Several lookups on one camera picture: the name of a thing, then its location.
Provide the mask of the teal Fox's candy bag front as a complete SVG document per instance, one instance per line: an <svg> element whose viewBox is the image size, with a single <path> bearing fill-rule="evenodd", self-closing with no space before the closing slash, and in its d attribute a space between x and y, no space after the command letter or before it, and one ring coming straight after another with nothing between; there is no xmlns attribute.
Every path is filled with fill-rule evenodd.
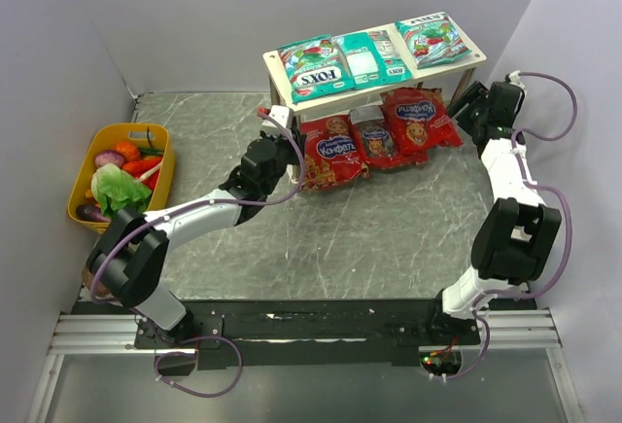
<svg viewBox="0 0 622 423"><path fill-rule="evenodd" d="M296 41L277 50L294 104L355 88L355 81L330 34Z"/></svg>

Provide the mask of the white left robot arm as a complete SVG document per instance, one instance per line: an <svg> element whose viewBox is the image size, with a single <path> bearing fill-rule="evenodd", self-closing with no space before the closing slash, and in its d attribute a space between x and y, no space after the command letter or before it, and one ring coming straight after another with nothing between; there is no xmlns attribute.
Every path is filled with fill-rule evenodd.
<svg viewBox="0 0 622 423"><path fill-rule="evenodd" d="M304 143L297 126L278 134L262 131L209 194L159 211L123 207L86 261L92 302L115 301L175 343L191 338L198 331L194 314L160 283L167 255L204 234L244 224L272 204L270 195L288 166L305 163Z"/></svg>

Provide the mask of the teal mint candy bag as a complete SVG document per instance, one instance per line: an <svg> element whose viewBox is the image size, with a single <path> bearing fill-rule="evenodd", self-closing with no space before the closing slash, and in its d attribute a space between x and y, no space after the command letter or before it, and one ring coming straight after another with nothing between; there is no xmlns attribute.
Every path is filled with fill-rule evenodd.
<svg viewBox="0 0 622 423"><path fill-rule="evenodd" d="M471 53L445 12L396 21L395 26L418 69L454 63Z"/></svg>

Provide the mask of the red candy bag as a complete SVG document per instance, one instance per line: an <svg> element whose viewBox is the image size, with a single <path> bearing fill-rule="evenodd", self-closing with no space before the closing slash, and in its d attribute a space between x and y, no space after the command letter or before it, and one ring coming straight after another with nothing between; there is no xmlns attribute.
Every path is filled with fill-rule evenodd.
<svg viewBox="0 0 622 423"><path fill-rule="evenodd" d="M380 109L403 155L463 145L441 93L440 88L396 88L381 94Z"/></svg>
<svg viewBox="0 0 622 423"><path fill-rule="evenodd" d="M429 160L426 152L404 154L378 105L365 105L348 113L351 134L371 168L389 170L405 165L420 165Z"/></svg>
<svg viewBox="0 0 622 423"><path fill-rule="evenodd" d="M324 190L369 176L347 114L303 122L305 172L302 188Z"/></svg>

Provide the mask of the teal candy bag back side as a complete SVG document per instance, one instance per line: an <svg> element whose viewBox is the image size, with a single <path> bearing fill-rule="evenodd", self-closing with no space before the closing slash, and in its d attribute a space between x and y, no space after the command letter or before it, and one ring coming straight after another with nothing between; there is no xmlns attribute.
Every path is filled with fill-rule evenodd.
<svg viewBox="0 0 622 423"><path fill-rule="evenodd" d="M333 38L345 58L354 89L377 88L412 79L387 30L362 31Z"/></svg>

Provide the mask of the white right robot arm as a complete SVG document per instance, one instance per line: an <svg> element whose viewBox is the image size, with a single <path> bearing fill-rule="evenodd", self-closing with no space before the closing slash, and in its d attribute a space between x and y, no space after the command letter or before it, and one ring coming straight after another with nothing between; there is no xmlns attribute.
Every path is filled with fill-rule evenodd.
<svg viewBox="0 0 622 423"><path fill-rule="evenodd" d="M514 127L524 98L516 83L475 82L447 109L477 148L494 204L468 268L429 310L426 331L437 339L467 333L475 312L491 300L527 299L521 288L542 274L562 224L561 212L545 204L531 180L525 138Z"/></svg>

